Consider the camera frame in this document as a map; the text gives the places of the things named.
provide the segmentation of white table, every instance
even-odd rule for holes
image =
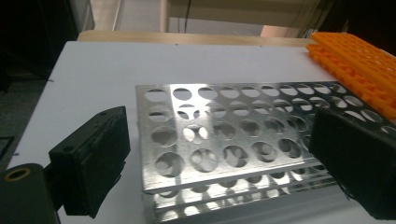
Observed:
[[[49,164],[48,152],[94,114],[126,105],[132,151],[96,219],[62,223],[145,223],[134,86],[333,80],[303,48],[69,42],[56,64],[9,167]],[[203,223],[375,223],[338,187],[299,193],[202,216]]]

